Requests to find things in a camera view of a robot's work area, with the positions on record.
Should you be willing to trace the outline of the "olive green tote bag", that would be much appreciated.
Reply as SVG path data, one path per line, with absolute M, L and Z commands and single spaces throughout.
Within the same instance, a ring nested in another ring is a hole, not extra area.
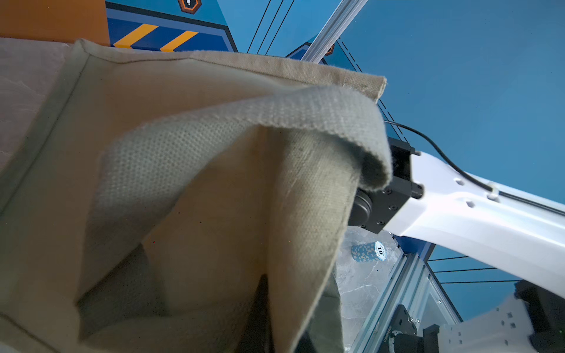
M 77 41 L 1 171 L 3 352 L 342 352 L 386 79 Z

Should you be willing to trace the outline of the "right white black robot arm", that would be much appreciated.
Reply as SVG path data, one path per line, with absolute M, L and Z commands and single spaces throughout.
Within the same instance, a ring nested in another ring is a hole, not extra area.
M 338 258 L 349 352 L 562 352 L 564 206 L 391 139 Z

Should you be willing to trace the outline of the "aluminium front rail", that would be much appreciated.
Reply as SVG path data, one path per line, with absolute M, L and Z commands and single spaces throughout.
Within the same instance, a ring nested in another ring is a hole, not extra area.
M 430 266 L 404 254 L 351 352 L 422 352 L 425 329 L 463 321 Z

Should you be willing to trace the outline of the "right aluminium frame post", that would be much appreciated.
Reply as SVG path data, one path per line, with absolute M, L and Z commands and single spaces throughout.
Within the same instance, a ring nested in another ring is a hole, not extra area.
M 367 0 L 341 0 L 301 61 L 319 63 L 367 2 Z

